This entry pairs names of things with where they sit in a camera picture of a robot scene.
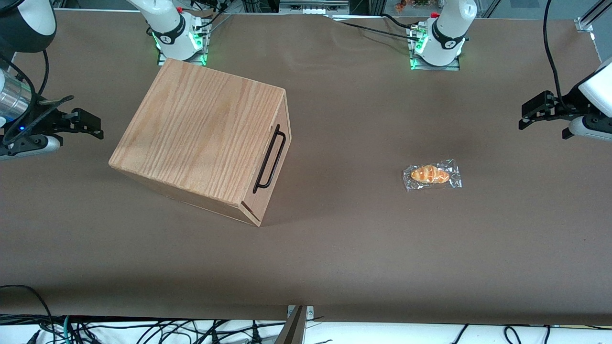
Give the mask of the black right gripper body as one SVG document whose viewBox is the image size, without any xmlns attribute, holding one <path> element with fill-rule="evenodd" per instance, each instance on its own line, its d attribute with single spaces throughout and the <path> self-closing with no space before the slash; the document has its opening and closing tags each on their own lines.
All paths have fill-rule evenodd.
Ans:
<svg viewBox="0 0 612 344">
<path fill-rule="evenodd" d="M 48 131 L 51 123 L 63 116 L 63 112 L 59 111 L 58 108 L 74 98 L 74 96 L 65 96 L 61 99 L 37 101 L 31 111 L 11 123 L 11 126 L 2 136 L 2 143 L 13 144 L 32 133 Z"/>
</svg>

